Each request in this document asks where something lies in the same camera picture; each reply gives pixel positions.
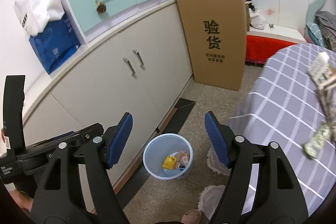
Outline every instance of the blue shopping bag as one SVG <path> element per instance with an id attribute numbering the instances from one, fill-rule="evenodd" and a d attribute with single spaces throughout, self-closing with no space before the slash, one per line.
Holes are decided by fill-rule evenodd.
<path id="1" fill-rule="evenodd" d="M 44 31 L 35 37 L 31 36 L 29 42 L 48 74 L 63 64 L 80 46 L 65 14 L 61 20 L 48 22 Z"/>

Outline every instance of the yellow paper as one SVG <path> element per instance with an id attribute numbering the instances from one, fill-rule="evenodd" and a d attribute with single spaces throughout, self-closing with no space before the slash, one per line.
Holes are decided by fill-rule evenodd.
<path id="1" fill-rule="evenodd" d="M 172 156 L 167 156 L 165 159 L 165 162 L 163 163 L 162 167 L 172 170 L 174 168 L 175 162 L 176 162 L 177 158 L 176 157 L 172 157 Z"/>

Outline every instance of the black device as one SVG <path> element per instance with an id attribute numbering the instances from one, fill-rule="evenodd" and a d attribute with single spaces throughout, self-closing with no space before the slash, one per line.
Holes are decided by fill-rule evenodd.
<path id="1" fill-rule="evenodd" d="M 4 183 L 14 182 L 26 192 L 27 187 L 34 184 L 37 189 L 31 191 L 34 203 L 29 219 L 0 183 L 0 206 L 7 207 L 6 217 L 10 223 L 129 224 L 116 200 L 106 169 L 112 168 L 120 158 L 132 129 L 131 114 L 125 113 L 119 124 L 108 128 L 104 134 L 102 126 L 95 124 L 25 147 L 23 85 L 24 76 L 6 79 L 3 116 L 11 149 L 0 159 L 0 166 L 12 169 L 8 174 L 2 172 L 1 179 Z M 206 114 L 205 125 L 219 160 L 232 168 L 211 224 L 305 222 L 308 213 L 302 190 L 277 143 L 262 146 L 250 143 L 243 136 L 235 136 L 228 126 L 219 124 L 212 112 Z M 255 201 L 252 211 L 241 215 L 254 163 L 259 164 Z M 97 215 L 85 209 L 78 164 L 86 165 Z"/>

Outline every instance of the slipper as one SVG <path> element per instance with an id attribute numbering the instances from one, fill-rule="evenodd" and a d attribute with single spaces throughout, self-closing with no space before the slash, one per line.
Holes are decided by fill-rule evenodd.
<path id="1" fill-rule="evenodd" d="M 184 224 L 199 224 L 199 222 L 201 221 L 201 218 L 202 218 L 202 212 L 197 209 L 193 209 L 193 210 L 187 211 L 182 216 L 181 222 Z"/>

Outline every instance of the white cabinet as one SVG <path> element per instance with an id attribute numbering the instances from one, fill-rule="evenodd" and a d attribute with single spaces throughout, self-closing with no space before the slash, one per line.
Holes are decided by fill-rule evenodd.
<path id="1" fill-rule="evenodd" d="M 177 5 L 139 20 L 119 36 L 162 119 L 192 74 Z"/>
<path id="2" fill-rule="evenodd" d="M 26 146 L 84 128 L 48 92 L 24 124 Z"/>
<path id="3" fill-rule="evenodd" d="M 119 164 L 109 171 L 112 184 L 121 176 L 157 127 L 157 109 L 137 76 L 118 35 L 78 63 L 51 91 L 60 104 L 85 127 L 96 122 L 106 130 L 125 112 L 133 116 L 133 129 Z"/>

